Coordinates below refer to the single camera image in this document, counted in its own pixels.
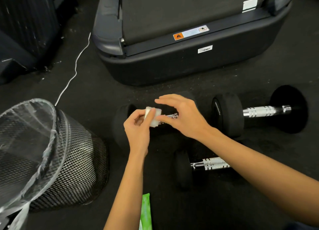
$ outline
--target dumbbell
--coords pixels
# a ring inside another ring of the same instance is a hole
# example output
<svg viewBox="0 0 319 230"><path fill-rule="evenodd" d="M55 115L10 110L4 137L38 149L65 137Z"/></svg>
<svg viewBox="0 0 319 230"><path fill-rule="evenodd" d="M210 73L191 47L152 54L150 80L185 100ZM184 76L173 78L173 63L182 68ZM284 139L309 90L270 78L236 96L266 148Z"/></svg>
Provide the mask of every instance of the dumbbell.
<svg viewBox="0 0 319 230"><path fill-rule="evenodd" d="M195 103L195 98L194 96L188 92L188 91L183 91L183 92L179 92L176 93L178 95L182 95L183 97L186 97L188 99L193 100ZM120 148L122 148L123 150L129 152L130 150L130 144L129 141L127 139L125 130L124 130L124 122L126 121L126 119L137 109L137 107L133 104L126 104L123 105L121 107L119 107L115 113L115 116L113 118L112 121L112 135L113 138L115 140L115 142L118 144L118 146ZM171 117L171 118L178 118L178 113L175 112L173 114L168 114L166 115L167 117ZM165 124L163 122L158 122L158 125L160 125L160 127L163 127L162 124Z"/></svg>
<svg viewBox="0 0 319 230"><path fill-rule="evenodd" d="M277 128L287 133L298 133L309 121L309 105L317 100L317 88L318 84L315 87L280 86L273 92L269 106L244 109L236 94L218 94L212 101L212 126L235 138L242 135L245 118L276 116L273 124Z"/></svg>
<svg viewBox="0 0 319 230"><path fill-rule="evenodd" d="M193 172L230 168L220 157L202 159L191 163L186 150L174 152L174 167L177 184L182 189L189 189L193 185Z"/></svg>

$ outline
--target person's left hand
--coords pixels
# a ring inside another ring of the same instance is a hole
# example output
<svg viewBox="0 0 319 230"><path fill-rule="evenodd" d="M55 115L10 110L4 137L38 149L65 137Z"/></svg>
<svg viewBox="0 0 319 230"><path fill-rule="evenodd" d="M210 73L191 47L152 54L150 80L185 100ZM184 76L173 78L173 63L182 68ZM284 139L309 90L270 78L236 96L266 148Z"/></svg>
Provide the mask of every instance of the person's left hand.
<svg viewBox="0 0 319 230"><path fill-rule="evenodd" d="M143 157L148 153L150 143L150 123L155 116L155 108L152 108L144 120L145 109L135 110L124 122L124 128L130 143L130 155Z"/></svg>

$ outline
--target black floor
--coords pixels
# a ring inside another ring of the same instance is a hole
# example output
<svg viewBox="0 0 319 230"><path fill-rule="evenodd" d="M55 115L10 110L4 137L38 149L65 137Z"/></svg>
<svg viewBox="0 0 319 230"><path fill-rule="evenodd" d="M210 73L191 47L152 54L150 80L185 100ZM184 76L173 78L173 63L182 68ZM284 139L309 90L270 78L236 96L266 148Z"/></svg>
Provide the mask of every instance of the black floor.
<svg viewBox="0 0 319 230"><path fill-rule="evenodd" d="M74 62L85 47L93 27L98 0L79 0L79 13L64 30L64 43L50 72L20 76L0 87L0 111L23 100L39 97L52 103L74 74ZM159 95L189 90L205 117L213 96L239 94L244 106L267 104L272 91L283 84L313 83L319 78L319 0L294 0L292 11L274 44L262 55L209 72L148 87L116 82L91 43L78 61L78 75L63 94L58 107L78 122L108 139L110 179L93 203L53 212L30 214L28 229L102 230L126 164L126 156L111 139L110 121L116 108L132 102L145 108ZM262 120L247 122L245 137L260 150L319 180L318 127L285 134ZM292 221L265 196L232 171L198 178L197 186L180 192L172 175L178 134L153 137L146 157L144 193L151 194L153 229L281 229ZM197 145L197 156L211 152Z"/></svg>

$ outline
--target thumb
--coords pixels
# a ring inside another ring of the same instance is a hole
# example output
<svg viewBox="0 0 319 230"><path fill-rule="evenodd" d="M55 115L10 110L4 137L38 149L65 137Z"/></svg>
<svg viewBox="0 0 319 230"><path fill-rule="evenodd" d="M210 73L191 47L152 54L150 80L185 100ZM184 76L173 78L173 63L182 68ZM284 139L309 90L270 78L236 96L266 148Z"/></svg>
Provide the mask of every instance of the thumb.
<svg viewBox="0 0 319 230"><path fill-rule="evenodd" d="M155 118L155 120L167 123L171 125L173 128L175 128L175 125L176 125L176 119L167 117L166 115L159 115Z"/></svg>
<svg viewBox="0 0 319 230"><path fill-rule="evenodd" d="M148 114L147 114L146 118L144 119L142 125L145 125L145 126L149 127L150 124L151 124L151 122L152 122L153 119L154 119L155 112L156 112L155 108L152 108L152 109L148 112Z"/></svg>

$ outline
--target green wipes packet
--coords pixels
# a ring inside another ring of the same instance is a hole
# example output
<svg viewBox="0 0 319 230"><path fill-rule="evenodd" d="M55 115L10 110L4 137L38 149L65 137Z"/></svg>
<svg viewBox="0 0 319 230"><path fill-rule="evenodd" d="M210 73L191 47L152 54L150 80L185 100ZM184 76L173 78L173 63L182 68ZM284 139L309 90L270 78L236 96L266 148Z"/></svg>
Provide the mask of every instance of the green wipes packet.
<svg viewBox="0 0 319 230"><path fill-rule="evenodd" d="M150 194L142 196L142 210L139 230L152 230Z"/></svg>

